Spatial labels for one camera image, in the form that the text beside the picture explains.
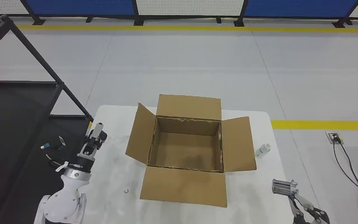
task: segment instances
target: box flap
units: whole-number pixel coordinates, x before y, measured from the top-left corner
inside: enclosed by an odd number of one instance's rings
[[[147,166],[140,198],[227,207],[225,174]]]
[[[156,116],[145,106],[138,104],[125,154],[147,164],[150,144],[152,143]]]
[[[160,94],[157,116],[221,120],[221,100],[199,96]]]
[[[222,121],[224,171],[256,170],[248,116]]]

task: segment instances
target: blue wall panel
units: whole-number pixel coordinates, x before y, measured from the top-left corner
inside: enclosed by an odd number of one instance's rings
[[[249,0],[245,16],[342,17],[356,0]]]
[[[27,0],[35,14],[133,15],[131,0]]]

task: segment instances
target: white wall panel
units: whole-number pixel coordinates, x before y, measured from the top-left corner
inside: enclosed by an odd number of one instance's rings
[[[0,14],[29,14],[20,0],[0,0]]]
[[[358,7],[352,12],[351,17],[358,17]]]
[[[140,15],[238,16],[243,0],[136,0]]]

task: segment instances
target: white bottle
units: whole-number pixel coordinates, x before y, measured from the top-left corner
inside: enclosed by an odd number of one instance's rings
[[[270,150],[271,150],[271,145],[270,144],[263,144],[258,150],[256,150],[255,156],[257,158],[262,158]]]

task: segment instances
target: floor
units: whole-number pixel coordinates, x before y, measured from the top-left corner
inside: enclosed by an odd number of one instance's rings
[[[64,22],[78,21],[49,19],[46,23]],[[146,24],[170,22],[178,23]],[[114,20],[92,23],[118,25]],[[261,20],[246,21],[246,25],[332,26],[319,21]],[[93,116],[103,104],[156,106],[158,94],[183,94],[221,98],[227,110],[266,111],[272,120],[358,120],[358,33],[24,33]],[[0,52],[0,80],[51,80],[13,34],[0,41]],[[63,94],[53,113],[80,111]],[[299,183],[302,195],[328,212],[331,223],[356,223],[357,188],[340,171],[325,131],[275,130],[285,175]],[[358,172],[358,133],[340,133]],[[338,159],[348,171],[338,149]]]

